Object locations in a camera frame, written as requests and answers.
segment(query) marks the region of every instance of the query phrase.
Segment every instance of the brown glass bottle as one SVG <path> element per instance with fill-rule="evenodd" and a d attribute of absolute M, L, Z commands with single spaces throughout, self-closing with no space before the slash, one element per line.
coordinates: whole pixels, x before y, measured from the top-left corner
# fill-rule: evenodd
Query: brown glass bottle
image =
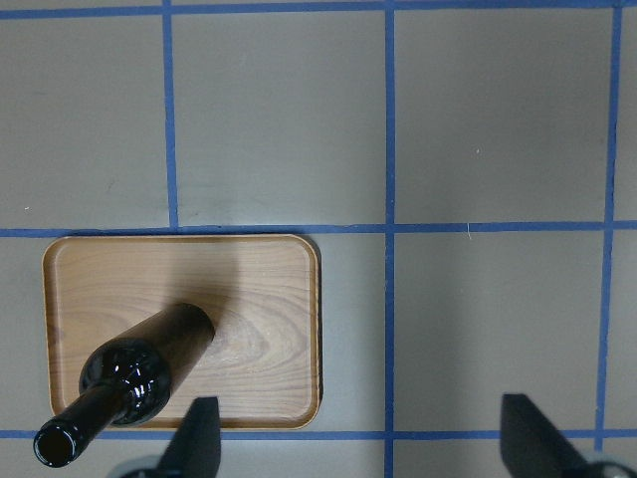
<path fill-rule="evenodd" d="M 80 397 L 36 434 L 38 459 L 65 466 L 109 424 L 133 425 L 155 416 L 214 334 L 201 309 L 177 304 L 100 346 L 82 369 Z"/>

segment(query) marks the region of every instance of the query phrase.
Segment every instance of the black object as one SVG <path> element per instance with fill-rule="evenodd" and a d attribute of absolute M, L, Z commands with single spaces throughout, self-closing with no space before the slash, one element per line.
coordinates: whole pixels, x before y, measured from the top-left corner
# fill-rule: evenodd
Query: black object
<path fill-rule="evenodd" d="M 45 465 L 69 464 L 107 425 L 142 423 L 156 415 L 214 337 L 198 307 L 177 304 L 106 342 L 87 359 L 80 397 L 36 434 Z"/>
<path fill-rule="evenodd" d="M 500 452 L 513 478 L 637 478 L 613 460 L 589 462 L 524 394 L 505 394 Z"/>
<path fill-rule="evenodd" d="M 221 462 L 221 425 L 216 396 L 196 398 L 154 469 L 121 478 L 214 478 Z"/>

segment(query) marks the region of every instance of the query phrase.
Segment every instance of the bottle neck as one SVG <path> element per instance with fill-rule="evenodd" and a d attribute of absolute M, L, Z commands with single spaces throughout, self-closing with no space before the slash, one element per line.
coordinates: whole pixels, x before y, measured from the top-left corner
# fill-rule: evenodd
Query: bottle neck
<path fill-rule="evenodd" d="M 88 388 L 43 425 L 33 441 L 38 459 L 59 468 L 75 460 L 111 422 L 124 413 L 125 390 L 101 383 Z"/>

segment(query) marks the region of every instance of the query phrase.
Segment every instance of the tray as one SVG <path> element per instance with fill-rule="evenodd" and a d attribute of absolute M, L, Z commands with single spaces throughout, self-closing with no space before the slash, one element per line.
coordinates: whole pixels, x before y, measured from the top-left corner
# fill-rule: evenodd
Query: tray
<path fill-rule="evenodd" d="M 65 237 L 44 254 L 51 405 L 78 395 L 99 345 L 175 302 L 216 336 L 152 420 L 174 429 L 197 396 L 219 397 L 224 428 L 299 428 L 319 409 L 319 258 L 293 235 Z"/>

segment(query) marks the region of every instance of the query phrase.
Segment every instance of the blue grid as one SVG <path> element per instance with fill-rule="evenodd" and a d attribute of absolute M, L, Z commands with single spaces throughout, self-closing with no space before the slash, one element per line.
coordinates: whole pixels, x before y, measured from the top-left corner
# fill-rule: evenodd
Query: blue grid
<path fill-rule="evenodd" d="M 595 449 L 603 448 L 605 438 L 635 438 L 637 429 L 604 427 L 608 332 L 613 236 L 617 230 L 637 230 L 635 221 L 615 221 L 614 181 L 616 159 L 616 126 L 619 104 L 620 47 L 622 11 L 637 6 L 637 0 L 423 0 L 378 2 L 295 2 L 260 4 L 172 5 L 162 0 L 160 6 L 65 8 L 48 10 L 0 10 L 0 20 L 47 18 L 95 18 L 123 16 L 161 16 L 163 33 L 163 66 L 165 98 L 166 183 L 169 226 L 137 229 L 0 229 L 0 237 L 56 238 L 66 235 L 152 235 L 152 234 L 384 234 L 385 235 L 385 429 L 384 431 L 228 431 L 224 440 L 383 440 L 385 447 L 385 477 L 393 476 L 393 446 L 396 440 L 497 440 L 498 430 L 466 431 L 399 431 L 394 428 L 394 241 L 396 234 L 531 232 L 531 231 L 603 231 L 603 261 L 601 277 L 601 309 L 596 389 L 596 413 L 593 429 L 562 430 L 568 438 L 594 439 Z M 605 209 L 603 221 L 537 221 L 487 223 L 395 223 L 395 78 L 394 78 L 394 15 L 401 10 L 498 9 L 498 8 L 605 8 L 613 10 L 608 150 L 606 167 Z M 175 153 L 175 114 L 172 59 L 172 17 L 184 14 L 238 14 L 276 12 L 382 11 L 385 15 L 385 85 L 386 85 L 386 201 L 385 222 L 374 224 L 331 225 L 201 225 L 180 226 L 178 218 L 177 157 Z M 0 430 L 1 438 L 32 439 L 34 430 Z M 106 440 L 168 440 L 172 432 L 106 431 Z"/>

